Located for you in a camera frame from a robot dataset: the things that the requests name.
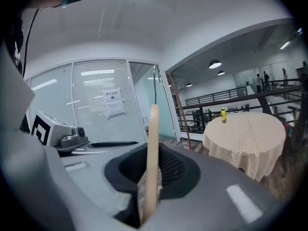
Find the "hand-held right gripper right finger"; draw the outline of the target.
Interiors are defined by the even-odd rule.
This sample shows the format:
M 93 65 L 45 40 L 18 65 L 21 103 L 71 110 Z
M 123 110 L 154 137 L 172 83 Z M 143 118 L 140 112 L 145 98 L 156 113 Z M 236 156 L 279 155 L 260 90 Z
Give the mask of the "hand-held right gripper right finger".
M 280 204 L 260 183 L 222 160 L 171 149 L 192 159 L 201 176 L 184 197 L 161 200 L 144 231 L 265 230 Z

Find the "glass door with metal frame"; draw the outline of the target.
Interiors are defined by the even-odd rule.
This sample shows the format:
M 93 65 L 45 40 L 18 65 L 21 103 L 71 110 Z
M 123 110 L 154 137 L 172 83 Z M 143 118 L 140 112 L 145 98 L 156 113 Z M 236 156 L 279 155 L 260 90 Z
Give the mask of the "glass door with metal frame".
M 145 131 L 148 132 L 151 107 L 157 104 L 160 141 L 176 141 L 176 132 L 161 72 L 152 64 L 129 62 L 129 67 Z

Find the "white paper sign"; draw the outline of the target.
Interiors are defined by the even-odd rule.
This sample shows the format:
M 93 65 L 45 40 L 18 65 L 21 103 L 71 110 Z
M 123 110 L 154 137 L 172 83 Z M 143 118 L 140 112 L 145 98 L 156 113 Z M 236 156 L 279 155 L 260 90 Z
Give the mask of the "white paper sign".
M 126 113 L 120 88 L 103 89 L 102 95 L 103 105 L 108 117 Z

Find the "black metal railing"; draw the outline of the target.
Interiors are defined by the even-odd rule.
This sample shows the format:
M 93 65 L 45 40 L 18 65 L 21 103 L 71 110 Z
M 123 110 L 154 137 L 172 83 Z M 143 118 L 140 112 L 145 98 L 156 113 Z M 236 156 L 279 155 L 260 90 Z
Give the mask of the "black metal railing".
M 202 134 L 210 121 L 221 116 L 221 108 L 228 115 L 243 112 L 261 112 L 271 115 L 294 127 L 299 119 L 303 91 L 308 90 L 303 78 L 269 81 L 269 90 L 265 91 L 261 82 L 261 92 L 256 93 L 249 85 L 220 92 L 185 99 L 182 104 L 190 133 Z M 180 116 L 178 105 L 176 113 L 181 132 L 185 125 Z

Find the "round table with checked cloth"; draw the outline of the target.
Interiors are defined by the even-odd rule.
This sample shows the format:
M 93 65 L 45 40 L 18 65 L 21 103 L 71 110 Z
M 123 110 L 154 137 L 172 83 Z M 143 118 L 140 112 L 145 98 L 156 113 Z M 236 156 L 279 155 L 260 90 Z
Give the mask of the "round table with checked cloth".
M 256 181 L 268 176 L 286 138 L 280 120 L 261 112 L 243 112 L 210 121 L 203 132 L 203 146 L 209 156 L 223 160 Z

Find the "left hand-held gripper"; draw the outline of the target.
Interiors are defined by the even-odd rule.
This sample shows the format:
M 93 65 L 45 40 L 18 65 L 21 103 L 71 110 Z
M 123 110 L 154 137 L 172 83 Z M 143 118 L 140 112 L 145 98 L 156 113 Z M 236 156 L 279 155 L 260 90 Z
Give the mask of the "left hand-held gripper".
M 74 127 L 45 112 L 37 111 L 32 125 L 31 135 L 43 145 L 54 147 L 59 153 L 69 153 L 89 143 L 82 127 Z M 136 141 L 96 142 L 89 148 L 122 147 L 138 144 Z

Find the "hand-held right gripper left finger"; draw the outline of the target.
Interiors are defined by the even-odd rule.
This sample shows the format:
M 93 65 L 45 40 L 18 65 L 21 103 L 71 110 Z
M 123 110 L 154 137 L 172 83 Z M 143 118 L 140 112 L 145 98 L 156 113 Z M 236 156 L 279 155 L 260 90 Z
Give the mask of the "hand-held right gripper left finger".
M 68 207 L 75 231 L 137 231 L 115 218 L 128 208 L 131 196 L 116 191 L 104 174 L 110 160 L 135 148 L 131 145 L 68 157 L 60 157 L 52 147 L 45 148 L 52 178 Z

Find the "person's black top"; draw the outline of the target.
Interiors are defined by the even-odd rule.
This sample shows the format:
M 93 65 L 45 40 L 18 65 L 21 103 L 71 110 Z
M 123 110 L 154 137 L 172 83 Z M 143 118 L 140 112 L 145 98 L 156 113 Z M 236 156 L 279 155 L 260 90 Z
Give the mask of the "person's black top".
M 23 67 L 20 60 L 20 51 L 24 42 L 23 20 L 21 14 L 18 15 L 5 36 L 5 43 L 8 52 L 20 74 L 23 73 Z

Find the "beige wooden hanger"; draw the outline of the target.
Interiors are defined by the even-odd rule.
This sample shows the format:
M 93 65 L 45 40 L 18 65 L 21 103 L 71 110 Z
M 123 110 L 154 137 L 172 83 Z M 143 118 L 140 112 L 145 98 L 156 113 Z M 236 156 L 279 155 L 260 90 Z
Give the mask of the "beige wooden hanger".
M 158 72 L 159 67 L 155 65 L 153 70 L 154 104 L 151 106 L 149 121 L 143 224 L 155 213 L 158 202 L 159 106 L 157 105 L 155 80 Z

